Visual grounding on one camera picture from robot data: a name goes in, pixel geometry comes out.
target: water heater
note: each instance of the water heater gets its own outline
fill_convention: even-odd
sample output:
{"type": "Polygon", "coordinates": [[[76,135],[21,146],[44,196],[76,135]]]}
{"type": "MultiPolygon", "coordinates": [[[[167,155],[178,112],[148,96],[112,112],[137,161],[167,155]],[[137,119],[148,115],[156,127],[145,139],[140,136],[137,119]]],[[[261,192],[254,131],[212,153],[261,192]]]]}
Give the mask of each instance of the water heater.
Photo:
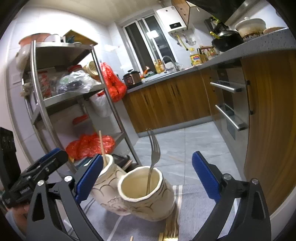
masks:
{"type": "Polygon", "coordinates": [[[174,6],[165,7],[156,12],[169,33],[187,29],[186,24],[174,6]]]}

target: white pot lid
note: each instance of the white pot lid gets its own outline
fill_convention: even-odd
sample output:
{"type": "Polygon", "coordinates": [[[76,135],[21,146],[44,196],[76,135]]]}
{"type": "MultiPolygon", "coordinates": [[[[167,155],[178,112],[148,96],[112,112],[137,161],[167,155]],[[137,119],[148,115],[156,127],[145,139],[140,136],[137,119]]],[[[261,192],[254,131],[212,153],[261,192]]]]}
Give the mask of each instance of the white pot lid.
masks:
{"type": "Polygon", "coordinates": [[[258,24],[264,24],[266,26],[266,23],[263,19],[261,18],[248,18],[245,17],[243,21],[240,21],[235,25],[235,29],[240,29],[243,25],[248,25],[248,24],[253,24],[253,23],[258,23],[258,24]]]}

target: blue gripper pad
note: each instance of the blue gripper pad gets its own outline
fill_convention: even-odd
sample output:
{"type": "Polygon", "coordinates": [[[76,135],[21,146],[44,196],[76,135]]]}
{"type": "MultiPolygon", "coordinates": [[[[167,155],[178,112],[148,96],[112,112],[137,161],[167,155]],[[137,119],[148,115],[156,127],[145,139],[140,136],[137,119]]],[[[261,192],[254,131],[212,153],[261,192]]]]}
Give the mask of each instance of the blue gripper pad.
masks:
{"type": "Polygon", "coordinates": [[[43,157],[41,157],[38,162],[42,163],[45,160],[47,160],[48,158],[50,158],[51,156],[53,156],[54,154],[56,154],[57,152],[59,152],[61,149],[60,148],[55,148],[52,151],[48,152],[47,154],[45,154],[43,157]]]}
{"type": "Polygon", "coordinates": [[[103,158],[101,155],[98,155],[96,159],[91,163],[87,168],[83,177],[79,180],[76,185],[76,195],[75,200],[78,204],[86,200],[93,188],[98,176],[100,175],[103,169],[103,158]]]}
{"type": "Polygon", "coordinates": [[[215,175],[209,168],[209,166],[215,166],[209,164],[202,154],[199,151],[196,151],[192,155],[192,166],[198,175],[199,179],[204,186],[205,191],[210,199],[214,199],[215,202],[219,202],[221,195],[219,191],[219,182],[216,179],[215,175]]]}

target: chopstick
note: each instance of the chopstick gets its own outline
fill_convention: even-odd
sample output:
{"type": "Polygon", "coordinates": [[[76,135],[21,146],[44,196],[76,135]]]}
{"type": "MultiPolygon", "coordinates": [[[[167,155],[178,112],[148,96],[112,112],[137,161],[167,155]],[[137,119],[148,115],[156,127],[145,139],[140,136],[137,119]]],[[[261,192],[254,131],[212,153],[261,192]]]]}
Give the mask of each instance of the chopstick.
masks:
{"type": "Polygon", "coordinates": [[[103,161],[104,161],[104,167],[107,166],[107,161],[106,161],[106,156],[105,156],[105,151],[104,151],[104,146],[103,146],[103,139],[102,139],[102,132],[99,131],[99,137],[100,137],[100,143],[101,143],[101,150],[102,150],[102,156],[103,156],[103,161]]]}

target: oven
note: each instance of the oven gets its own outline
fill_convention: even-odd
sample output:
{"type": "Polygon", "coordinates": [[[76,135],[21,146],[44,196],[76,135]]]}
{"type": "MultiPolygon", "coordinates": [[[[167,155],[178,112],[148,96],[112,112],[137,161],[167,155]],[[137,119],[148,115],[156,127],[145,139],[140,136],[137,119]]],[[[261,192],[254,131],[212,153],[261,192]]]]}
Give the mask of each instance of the oven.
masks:
{"type": "Polygon", "coordinates": [[[214,122],[227,144],[236,166],[243,175],[249,136],[247,81],[242,68],[212,68],[211,82],[217,95],[214,122]]]}

